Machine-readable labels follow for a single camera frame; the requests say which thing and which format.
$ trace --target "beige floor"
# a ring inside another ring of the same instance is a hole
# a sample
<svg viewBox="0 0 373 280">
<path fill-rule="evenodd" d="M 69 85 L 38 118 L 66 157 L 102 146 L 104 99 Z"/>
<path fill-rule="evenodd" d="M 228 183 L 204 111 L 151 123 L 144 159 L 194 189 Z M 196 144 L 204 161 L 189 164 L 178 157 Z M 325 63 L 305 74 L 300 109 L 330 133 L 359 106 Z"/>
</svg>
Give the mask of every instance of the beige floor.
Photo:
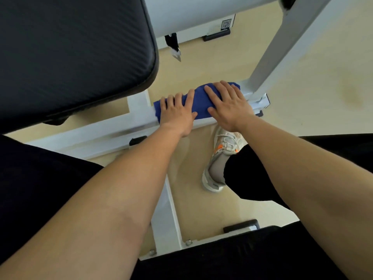
<svg viewBox="0 0 373 280">
<path fill-rule="evenodd" d="M 269 92 L 271 105 L 263 119 L 297 136 L 373 132 L 373 0 L 352 7 L 311 47 Z M 187 92 L 207 82 L 247 78 L 281 24 L 277 3 L 237 14 L 229 36 L 180 45 L 182 62 L 160 51 L 160 69 L 149 88 L 150 99 Z M 74 129 L 128 112 L 126 99 L 70 117 L 62 126 L 36 125 L 9 134 L 19 141 Z M 273 202 L 240 200 L 229 188 L 220 194 L 203 191 L 202 171 L 213 150 L 208 126 L 180 141 L 170 163 L 169 180 L 183 239 L 222 233 L 227 225 L 256 218 L 261 226 L 283 226 L 297 220 Z M 118 153 L 92 159 L 102 165 Z M 248 169 L 248 187 L 251 184 Z M 154 247 L 149 230 L 142 253 Z"/>
</svg>

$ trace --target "black pants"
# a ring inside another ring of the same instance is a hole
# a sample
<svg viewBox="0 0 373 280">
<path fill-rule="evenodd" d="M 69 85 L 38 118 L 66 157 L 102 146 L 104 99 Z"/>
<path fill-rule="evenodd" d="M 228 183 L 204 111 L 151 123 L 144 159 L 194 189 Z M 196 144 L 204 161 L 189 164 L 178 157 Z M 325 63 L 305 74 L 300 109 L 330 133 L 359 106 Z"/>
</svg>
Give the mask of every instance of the black pants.
<svg viewBox="0 0 373 280">
<path fill-rule="evenodd" d="M 373 171 L 373 134 L 304 139 Z M 102 167 L 21 144 L 6 136 L 0 136 L 0 153 L 1 264 L 30 240 Z M 245 184 L 248 169 L 260 177 L 260 186 Z M 227 185 L 240 198 L 273 200 L 287 207 L 249 146 L 229 158 L 224 177 Z M 254 252 L 252 261 L 260 279 L 310 278 L 311 275 L 344 278 L 301 222 L 284 226 L 270 234 L 258 243 Z"/>
</svg>

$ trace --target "shoelace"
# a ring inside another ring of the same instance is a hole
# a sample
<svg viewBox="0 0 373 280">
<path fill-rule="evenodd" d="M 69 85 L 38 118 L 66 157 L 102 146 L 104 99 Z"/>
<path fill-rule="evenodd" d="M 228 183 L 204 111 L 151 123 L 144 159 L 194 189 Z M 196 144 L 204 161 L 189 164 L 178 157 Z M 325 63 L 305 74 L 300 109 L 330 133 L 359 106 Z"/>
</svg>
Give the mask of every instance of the shoelace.
<svg viewBox="0 0 373 280">
<path fill-rule="evenodd" d="M 224 137 L 223 142 L 226 143 L 226 145 L 223 144 L 223 148 L 218 149 L 217 153 L 224 151 L 224 148 L 228 151 L 234 151 L 235 146 L 238 146 L 238 141 L 236 137 L 231 134 L 218 134 L 217 136 Z M 226 141 L 226 138 L 231 139 L 234 142 L 234 144 L 230 143 L 229 141 Z"/>
</svg>

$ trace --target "blue towel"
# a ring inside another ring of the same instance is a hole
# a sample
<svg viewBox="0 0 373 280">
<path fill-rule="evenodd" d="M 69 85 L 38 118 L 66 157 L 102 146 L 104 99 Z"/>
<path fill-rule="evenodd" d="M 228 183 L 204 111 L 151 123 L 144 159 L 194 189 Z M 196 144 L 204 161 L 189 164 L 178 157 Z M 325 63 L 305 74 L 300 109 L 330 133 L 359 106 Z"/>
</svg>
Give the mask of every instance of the blue towel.
<svg viewBox="0 0 373 280">
<path fill-rule="evenodd" d="M 229 84 L 234 84 L 238 88 L 240 86 L 236 84 L 235 82 L 229 82 Z M 197 119 L 203 119 L 203 118 L 209 118 L 211 117 L 210 113 L 207 111 L 209 107 L 214 107 L 215 105 L 212 103 L 210 98 L 208 97 L 207 93 L 204 90 L 204 86 L 208 85 L 211 87 L 211 89 L 215 92 L 217 96 L 221 99 L 220 92 L 216 89 L 216 87 L 212 84 L 204 84 L 195 89 L 194 93 L 194 99 L 193 99 L 193 106 L 192 106 L 192 112 L 198 112 Z M 185 105 L 185 100 L 187 99 L 187 95 L 183 95 L 181 102 L 183 103 L 183 106 Z M 158 122 L 161 120 L 161 106 L 160 106 L 160 100 L 154 102 L 154 108 L 156 109 L 156 116 L 158 118 Z"/>
</svg>

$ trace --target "sneaker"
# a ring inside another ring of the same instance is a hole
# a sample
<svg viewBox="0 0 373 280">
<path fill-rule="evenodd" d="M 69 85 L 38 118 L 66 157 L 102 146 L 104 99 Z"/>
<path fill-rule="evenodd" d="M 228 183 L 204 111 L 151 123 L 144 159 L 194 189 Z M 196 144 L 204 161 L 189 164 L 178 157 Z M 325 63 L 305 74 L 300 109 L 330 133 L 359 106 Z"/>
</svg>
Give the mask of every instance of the sneaker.
<svg viewBox="0 0 373 280">
<path fill-rule="evenodd" d="M 202 174 L 203 187 L 211 192 L 220 192 L 226 184 L 218 183 L 214 181 L 208 170 L 214 161 L 222 154 L 233 155 L 238 153 L 247 142 L 239 132 L 228 132 L 223 128 L 219 127 L 214 137 L 214 154 L 212 155 L 209 164 L 205 168 Z"/>
</svg>

